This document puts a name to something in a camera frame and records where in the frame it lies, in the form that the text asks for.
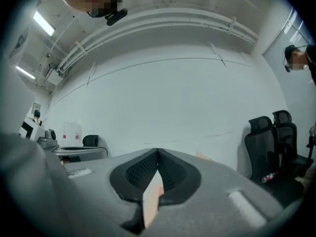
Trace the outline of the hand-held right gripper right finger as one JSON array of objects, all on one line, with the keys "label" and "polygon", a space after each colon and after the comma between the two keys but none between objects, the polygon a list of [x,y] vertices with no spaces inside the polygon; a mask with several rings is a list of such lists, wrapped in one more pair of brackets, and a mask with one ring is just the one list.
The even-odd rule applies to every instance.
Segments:
[{"label": "hand-held right gripper right finger", "polygon": [[164,149],[158,149],[158,172],[164,189],[159,205],[182,204],[195,194],[201,184],[201,174],[195,166]]}]

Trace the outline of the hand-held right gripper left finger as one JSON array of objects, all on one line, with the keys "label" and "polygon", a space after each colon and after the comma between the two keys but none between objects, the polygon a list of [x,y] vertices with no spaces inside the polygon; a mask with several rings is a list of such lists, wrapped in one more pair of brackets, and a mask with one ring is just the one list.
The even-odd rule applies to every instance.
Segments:
[{"label": "hand-held right gripper left finger", "polygon": [[121,226],[140,234],[145,229],[143,194],[158,169],[158,150],[150,149],[140,156],[117,166],[110,174],[110,183],[118,196],[136,206],[131,220]]}]

